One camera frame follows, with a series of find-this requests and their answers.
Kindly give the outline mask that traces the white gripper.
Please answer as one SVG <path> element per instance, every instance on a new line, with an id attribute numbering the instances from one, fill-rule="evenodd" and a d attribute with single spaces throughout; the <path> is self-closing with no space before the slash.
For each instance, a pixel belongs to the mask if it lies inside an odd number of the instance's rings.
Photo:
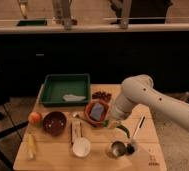
<path id="1" fill-rule="evenodd" d="M 115 100 L 111 103 L 109 109 L 109 121 L 111 123 L 120 123 L 126 120 L 132 113 L 135 104 L 129 101 Z"/>

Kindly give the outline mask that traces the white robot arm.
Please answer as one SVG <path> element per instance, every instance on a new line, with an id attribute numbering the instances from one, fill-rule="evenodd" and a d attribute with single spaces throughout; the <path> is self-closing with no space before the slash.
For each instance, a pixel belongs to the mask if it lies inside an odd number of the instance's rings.
<path id="1" fill-rule="evenodd" d="M 127 119 L 138 105 L 146 105 L 165 114 L 173 122 L 189 132 L 189 104 L 166 96 L 154 88 L 148 75 L 128 77 L 120 85 L 120 93 L 111 106 L 109 116 L 114 120 Z"/>

